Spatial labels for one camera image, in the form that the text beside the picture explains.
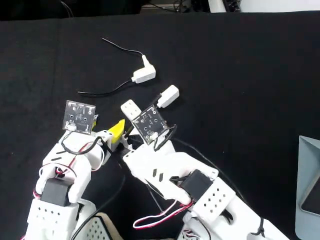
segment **black wire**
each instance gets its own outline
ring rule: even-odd
[[[160,205],[160,203],[158,202],[158,200],[156,199],[154,193],[152,192],[153,190],[151,189],[151,187],[150,187],[148,184],[146,184],[146,188],[148,189],[148,191],[149,191],[151,197],[153,198],[155,204],[158,206],[160,212],[162,213],[164,210],[163,210],[163,208],[161,207],[161,205]]]
[[[210,234],[210,231],[208,230],[208,228],[203,224],[202,221],[200,221],[199,218],[197,217],[193,217],[193,219],[197,220],[199,223],[201,223],[201,225],[203,226],[203,228],[206,230],[206,232],[208,233],[208,236],[209,236],[209,240],[211,240],[211,234]]]
[[[100,212],[103,208],[105,208],[111,201],[113,201],[116,196],[120,193],[122,190],[124,184],[126,181],[126,176],[123,175],[123,179],[121,181],[119,189],[110,197],[104,204],[102,204],[96,211],[94,211],[84,222],[79,226],[79,228],[75,231],[74,235],[72,236],[71,240],[75,240],[79,232],[84,228],[84,226],[98,213]]]
[[[210,161],[205,155],[203,155],[198,149],[196,149],[194,146],[192,146],[191,144],[182,141],[178,138],[173,138],[172,140],[187,146],[188,148],[193,149],[197,154],[199,154],[208,164],[210,164],[211,166],[213,166],[215,169],[217,169],[220,174],[229,182],[229,184],[231,185],[231,188],[239,195],[239,197],[242,199],[242,201],[248,205],[245,197],[242,195],[241,191],[239,190],[239,188],[234,184],[234,182],[228,177],[228,175],[226,175],[217,165],[215,165],[212,161]]]
[[[143,54],[142,52],[140,52],[140,51],[137,51],[137,50],[131,50],[131,49],[127,49],[127,48],[121,47],[121,46],[119,46],[119,45],[115,44],[114,42],[112,42],[112,41],[110,41],[110,40],[108,40],[108,39],[104,38],[104,37],[102,37],[101,39],[102,39],[102,40],[104,40],[104,41],[106,41],[107,43],[112,44],[113,46],[115,46],[115,47],[117,47],[118,49],[121,49],[121,50],[123,50],[123,51],[127,51],[127,52],[132,52],[132,53],[137,53],[137,54],[144,55],[144,54]]]
[[[87,154],[88,152],[90,152],[94,147],[95,145],[97,144],[97,142],[99,140],[101,140],[103,146],[110,152],[110,154],[112,153],[111,149],[109,148],[108,144],[102,139],[101,136],[98,136],[92,143],[92,145],[90,147],[88,147],[86,150],[83,150],[83,151],[72,151],[71,149],[67,148],[66,145],[64,144],[64,141],[73,133],[70,132],[69,134],[67,134],[61,141],[61,146],[63,147],[63,149],[70,153],[70,154],[74,154],[74,155],[83,155],[83,154]]]
[[[132,83],[132,81],[131,80],[125,81],[124,83],[122,83],[119,86],[117,86],[115,89],[113,89],[111,91],[107,91],[107,92],[78,91],[78,94],[80,94],[81,96],[84,96],[84,97],[92,97],[92,98],[105,97],[105,96],[108,96],[110,94],[113,94],[114,92],[116,92],[117,90],[119,90],[120,88],[122,88],[124,85],[126,85],[128,83]]]
[[[172,127],[169,128],[170,131],[169,131],[169,135],[167,137],[165,137],[165,139],[156,147],[157,145],[157,142],[158,142],[158,138],[155,139],[154,141],[154,145],[153,145],[153,150],[156,152],[158,151],[160,148],[163,147],[163,145],[166,144],[166,142],[168,142],[172,137],[173,135],[175,134],[176,130],[177,130],[177,125],[174,124]]]
[[[175,11],[175,10],[168,9],[168,8],[163,7],[163,6],[158,6],[158,5],[156,5],[156,4],[154,4],[154,3],[150,2],[150,1],[149,1],[149,4],[154,6],[154,7],[156,7],[156,8],[158,8],[158,9],[162,9],[162,10],[165,10],[165,11],[168,11],[168,12],[172,12],[172,13],[177,13],[177,11]]]

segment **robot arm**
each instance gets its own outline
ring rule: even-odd
[[[161,101],[161,97],[158,99],[159,107],[166,107],[179,95],[179,91],[177,92],[174,87],[170,89],[173,90],[168,94],[164,94],[166,91],[162,93],[166,99],[164,102]],[[122,111],[134,125],[132,133],[139,133],[144,142],[137,149],[128,145],[126,136],[122,136],[124,120],[109,130],[89,131],[89,134],[88,129],[91,129],[91,126],[80,122],[79,126],[85,126],[83,129],[86,132],[85,134],[75,132],[79,114],[84,118],[94,114],[92,108],[94,106],[90,106],[89,112],[85,112],[84,105],[79,103],[81,111],[76,112],[76,117],[67,115],[71,119],[65,121],[65,126],[72,128],[72,134],[66,131],[43,160],[35,186],[35,199],[32,201],[27,219],[28,228],[23,239],[88,239],[91,226],[85,224],[85,227],[81,228],[81,225],[84,222],[87,223],[85,220],[90,219],[89,217],[94,214],[96,206],[81,197],[91,179],[91,172],[98,170],[111,155],[110,151],[103,149],[103,145],[107,144],[107,149],[113,151],[119,142],[127,148],[127,154],[124,155],[123,160],[133,176],[149,185],[164,199],[182,204],[181,208],[169,214],[170,217],[188,209],[189,212],[183,217],[184,226],[178,237],[179,240],[194,238],[258,240],[261,236],[268,240],[288,239],[271,222],[262,221],[236,196],[234,190],[218,177],[217,169],[207,166],[184,152],[176,152],[172,142],[166,138],[170,127],[154,105],[144,112],[132,100],[121,106]],[[67,108],[68,106],[70,109],[78,110],[74,104],[68,105],[67,102]],[[97,138],[100,138],[104,144],[98,141],[93,146]],[[90,151],[76,155],[69,153],[70,151],[66,151],[61,144],[62,141],[71,152],[86,151],[87,148],[90,148]],[[169,210],[168,208],[159,215],[144,219],[163,217]],[[223,212],[228,212],[232,219],[226,219],[222,215]],[[73,233],[76,230],[80,232],[75,238]]]
[[[261,238],[288,240],[270,221],[260,218],[236,196],[235,191],[218,177],[217,169],[207,166],[184,152],[176,152],[170,140],[159,150],[155,150],[155,144],[159,144],[157,141],[148,144],[144,132],[137,129],[140,126],[136,122],[137,120],[154,121],[152,117],[150,120],[141,117],[148,114],[146,110],[141,111],[132,100],[123,104],[121,109],[132,123],[136,123],[133,124],[132,133],[138,133],[144,139],[140,147],[136,150],[132,149],[123,157],[132,175],[149,185],[166,200],[172,199],[184,206],[191,204],[189,212],[183,217],[185,225],[178,240],[194,239],[194,237],[204,240],[258,240]],[[160,142],[164,141],[166,134],[165,132],[158,137]],[[178,186],[172,181],[173,178],[186,179],[196,171],[208,179],[207,188],[198,199],[192,198],[193,191],[199,194],[198,189],[186,191],[181,185]],[[192,181],[194,186],[201,189],[201,180],[193,178],[188,184],[192,185],[190,183]],[[231,215],[232,220],[221,215],[224,211]]]

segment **yellow object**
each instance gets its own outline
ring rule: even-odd
[[[115,144],[116,142],[118,142],[121,136],[124,134],[125,122],[126,121],[122,119],[116,125],[114,125],[112,128],[108,130],[113,134],[113,138],[111,141],[112,144]]]

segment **white plug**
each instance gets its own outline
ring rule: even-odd
[[[171,85],[164,92],[156,104],[158,108],[165,108],[179,97],[179,89],[175,85]]]
[[[131,78],[132,82],[135,82],[136,84],[143,83],[156,77],[156,69],[153,65],[150,64],[146,55],[142,55],[142,61],[144,67],[135,71],[133,73],[133,77]]]

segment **black fabric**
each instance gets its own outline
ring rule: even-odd
[[[18,239],[26,230],[38,169],[63,134],[66,100],[96,105],[102,130],[124,117],[120,105],[128,99],[144,108],[175,84],[181,96],[161,114],[178,125],[176,137],[212,159],[260,216],[296,239],[298,136],[320,139],[319,22],[319,12],[0,22],[0,238]],[[146,54],[156,79],[106,98],[77,95],[113,89],[142,66],[139,56],[101,37]],[[92,174],[83,196],[97,206],[121,182],[116,157]],[[158,211],[130,175],[105,209],[126,239],[175,237],[183,214],[132,229],[135,219]]]

